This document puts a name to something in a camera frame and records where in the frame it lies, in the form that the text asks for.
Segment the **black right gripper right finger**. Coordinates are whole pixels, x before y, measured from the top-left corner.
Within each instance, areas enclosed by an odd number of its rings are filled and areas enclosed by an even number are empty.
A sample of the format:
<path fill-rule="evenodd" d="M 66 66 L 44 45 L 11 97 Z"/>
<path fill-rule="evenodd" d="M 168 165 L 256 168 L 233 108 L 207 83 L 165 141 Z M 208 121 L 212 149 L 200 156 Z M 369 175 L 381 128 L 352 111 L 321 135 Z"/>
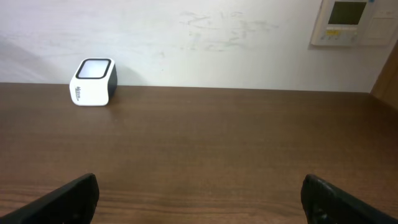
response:
<path fill-rule="evenodd" d="M 397 219 L 313 174 L 305 176 L 300 196 L 309 224 L 397 224 Z"/>

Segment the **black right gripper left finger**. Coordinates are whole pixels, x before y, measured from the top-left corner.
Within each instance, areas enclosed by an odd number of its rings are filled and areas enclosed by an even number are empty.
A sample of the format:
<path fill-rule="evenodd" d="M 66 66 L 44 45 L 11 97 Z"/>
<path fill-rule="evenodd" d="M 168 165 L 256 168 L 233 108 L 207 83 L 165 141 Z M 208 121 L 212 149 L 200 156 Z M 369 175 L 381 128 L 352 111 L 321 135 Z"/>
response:
<path fill-rule="evenodd" d="M 1 223 L 91 223 L 100 192 L 96 176 L 85 174 L 1 217 Z"/>

